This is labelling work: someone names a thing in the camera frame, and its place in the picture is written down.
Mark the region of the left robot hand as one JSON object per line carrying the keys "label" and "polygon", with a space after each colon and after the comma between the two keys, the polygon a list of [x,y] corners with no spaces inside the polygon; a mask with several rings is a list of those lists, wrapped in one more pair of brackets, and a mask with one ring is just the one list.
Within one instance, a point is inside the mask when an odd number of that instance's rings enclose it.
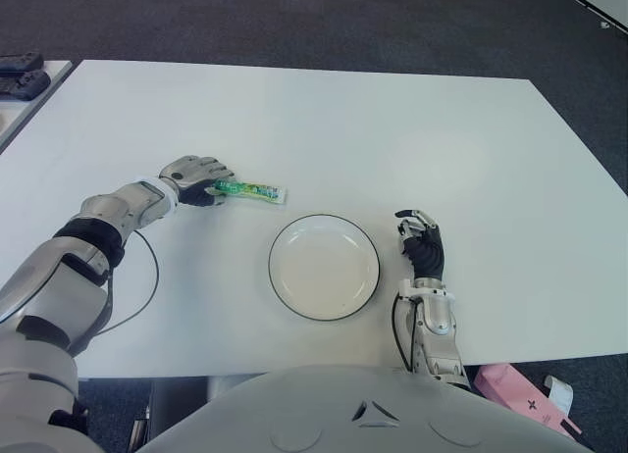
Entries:
{"label": "left robot hand", "polygon": [[194,207],[221,205],[226,194],[215,182],[229,180],[234,173],[212,157],[183,156],[167,165],[158,175],[176,192],[179,201]]}

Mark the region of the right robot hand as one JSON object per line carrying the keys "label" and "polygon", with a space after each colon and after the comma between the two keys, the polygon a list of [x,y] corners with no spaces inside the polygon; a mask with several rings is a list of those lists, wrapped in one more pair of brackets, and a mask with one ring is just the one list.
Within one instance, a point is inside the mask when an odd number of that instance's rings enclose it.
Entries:
{"label": "right robot hand", "polygon": [[420,210],[401,210],[394,214],[401,253],[410,261],[414,278],[443,279],[445,251],[438,224]]}

